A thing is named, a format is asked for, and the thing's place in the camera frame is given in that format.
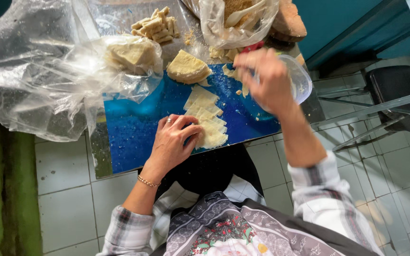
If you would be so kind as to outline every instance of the gold bracelet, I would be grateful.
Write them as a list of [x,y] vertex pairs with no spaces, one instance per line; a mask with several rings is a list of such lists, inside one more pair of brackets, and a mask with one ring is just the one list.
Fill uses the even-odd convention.
[[142,178],[140,175],[137,176],[137,179],[140,180],[141,182],[145,183],[146,185],[150,186],[150,187],[159,187],[159,185],[161,185],[161,183],[159,182],[159,184],[153,184],[149,181],[147,181],[146,179]]

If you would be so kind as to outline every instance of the chair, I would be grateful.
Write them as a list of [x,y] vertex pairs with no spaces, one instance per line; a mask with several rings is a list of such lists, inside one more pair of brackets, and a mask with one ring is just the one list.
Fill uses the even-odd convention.
[[[347,90],[350,92],[357,92],[357,94],[352,94],[351,96],[369,93],[375,105],[408,96],[410,95],[410,66],[391,66],[373,69],[366,73],[365,83],[366,86],[363,89],[352,88]],[[332,94],[339,91],[343,90],[330,91],[327,92],[327,94]],[[363,107],[372,106],[371,104],[343,101],[339,100],[339,98],[341,97],[319,97],[319,99],[332,102],[347,103]],[[354,148],[372,143],[399,131],[410,132],[410,103],[391,108],[390,110],[379,111],[378,115],[381,125],[336,146],[333,148],[333,151],[340,151],[347,148]],[[388,133],[368,141],[352,144],[353,142],[359,141],[382,128],[388,131]]]

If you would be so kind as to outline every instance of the tiled floor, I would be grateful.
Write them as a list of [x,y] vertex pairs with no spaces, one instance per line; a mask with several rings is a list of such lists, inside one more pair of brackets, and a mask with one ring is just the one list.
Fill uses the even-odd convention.
[[[317,91],[363,87],[362,83],[360,74],[314,82]],[[350,100],[371,103],[368,97]],[[358,110],[338,103],[322,102],[322,106],[328,118]],[[355,118],[313,131],[331,149],[379,124],[378,118]],[[70,143],[36,142],[45,255],[94,255],[103,246],[112,209],[127,197],[137,175],[132,172],[96,180],[88,135]],[[259,172],[268,206],[293,214],[293,184],[282,134],[251,142],[247,150]],[[378,245],[388,256],[410,256],[410,133],[343,150],[337,153],[337,160],[338,171],[350,183],[355,205],[369,220]]]

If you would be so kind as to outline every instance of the plastic wrap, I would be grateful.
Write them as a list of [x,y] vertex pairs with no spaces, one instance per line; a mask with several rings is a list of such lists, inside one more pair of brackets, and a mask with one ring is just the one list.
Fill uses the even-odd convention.
[[[148,41],[145,72],[122,69],[108,44]],[[77,140],[108,97],[141,102],[162,79],[159,44],[130,36],[100,38],[84,0],[14,0],[0,18],[0,123],[57,142]]]
[[[196,12],[196,0],[182,0]],[[224,1],[199,0],[200,25],[205,42],[219,49],[245,47],[261,41],[270,30],[278,13],[278,0],[266,0],[262,8],[252,13],[240,27],[224,27]]]

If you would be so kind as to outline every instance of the clear plastic container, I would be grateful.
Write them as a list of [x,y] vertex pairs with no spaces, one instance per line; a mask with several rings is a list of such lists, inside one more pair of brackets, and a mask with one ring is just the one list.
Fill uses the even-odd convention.
[[[312,81],[306,70],[299,62],[289,55],[278,55],[278,59],[286,64],[292,78],[292,96],[297,104],[306,100],[312,91]],[[257,82],[260,82],[259,74],[256,74]],[[263,110],[270,113],[270,109],[258,103]]]

